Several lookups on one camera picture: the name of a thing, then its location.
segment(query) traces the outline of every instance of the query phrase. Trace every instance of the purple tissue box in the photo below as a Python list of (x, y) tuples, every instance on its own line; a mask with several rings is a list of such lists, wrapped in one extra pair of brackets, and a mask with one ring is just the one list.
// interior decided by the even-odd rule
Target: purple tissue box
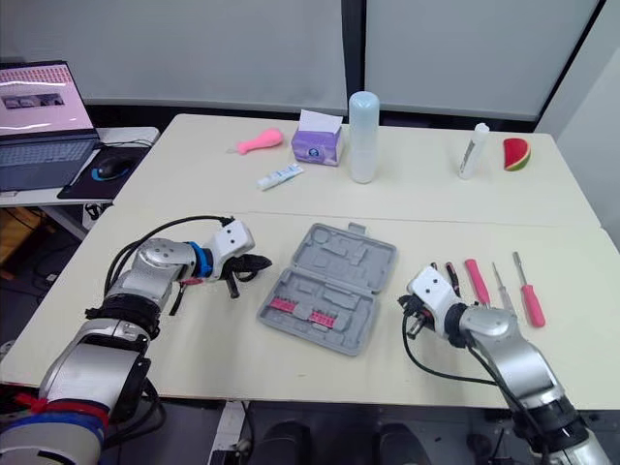
[(342, 155), (341, 132), (342, 129), (339, 129), (337, 133), (297, 130), (291, 140), (294, 157), (300, 162), (337, 167)]

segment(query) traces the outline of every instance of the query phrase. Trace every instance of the mouse pad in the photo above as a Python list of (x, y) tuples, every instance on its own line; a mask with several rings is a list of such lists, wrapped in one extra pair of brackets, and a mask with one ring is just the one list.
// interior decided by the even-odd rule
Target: mouse pad
[[(84, 168), (73, 184), (65, 186), (58, 199), (114, 199), (116, 194), (140, 164), (150, 147), (104, 147)], [(114, 158), (133, 158), (136, 165), (127, 174), (108, 181), (96, 181), (91, 172), (104, 161)]]

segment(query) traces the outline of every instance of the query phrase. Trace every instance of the mouse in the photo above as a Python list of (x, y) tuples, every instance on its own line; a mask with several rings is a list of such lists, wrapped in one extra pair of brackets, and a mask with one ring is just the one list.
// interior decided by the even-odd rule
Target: mouse
[(112, 181), (127, 174), (135, 165), (133, 158), (107, 158), (99, 167), (93, 168), (91, 175), (96, 181)]

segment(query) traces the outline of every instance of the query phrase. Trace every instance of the watermelon slice toy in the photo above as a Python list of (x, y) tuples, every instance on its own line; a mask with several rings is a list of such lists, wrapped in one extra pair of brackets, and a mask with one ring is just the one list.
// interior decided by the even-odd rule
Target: watermelon slice toy
[(524, 139), (504, 139), (504, 170), (522, 170), (530, 161), (532, 150)]

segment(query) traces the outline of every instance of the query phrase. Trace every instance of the laptop keyboard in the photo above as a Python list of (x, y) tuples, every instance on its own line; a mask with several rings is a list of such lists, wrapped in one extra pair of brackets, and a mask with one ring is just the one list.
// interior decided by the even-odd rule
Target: laptop keyboard
[(34, 163), (73, 162), (92, 145), (92, 140), (71, 142), (25, 143), (0, 147), (0, 168)]

